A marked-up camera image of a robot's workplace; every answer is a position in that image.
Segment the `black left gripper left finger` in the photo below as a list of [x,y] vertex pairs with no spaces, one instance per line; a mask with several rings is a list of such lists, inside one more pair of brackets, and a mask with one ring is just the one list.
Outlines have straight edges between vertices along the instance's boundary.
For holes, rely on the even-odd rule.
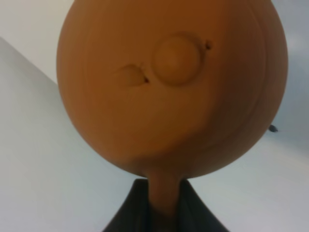
[[136,179],[118,212],[104,232],[150,232],[151,215],[148,201],[148,181]]

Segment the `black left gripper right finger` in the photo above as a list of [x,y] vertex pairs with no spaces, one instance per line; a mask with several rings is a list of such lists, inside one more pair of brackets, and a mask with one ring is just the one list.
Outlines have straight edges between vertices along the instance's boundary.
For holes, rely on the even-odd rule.
[[228,232],[202,202],[188,180],[181,181],[177,208],[179,232]]

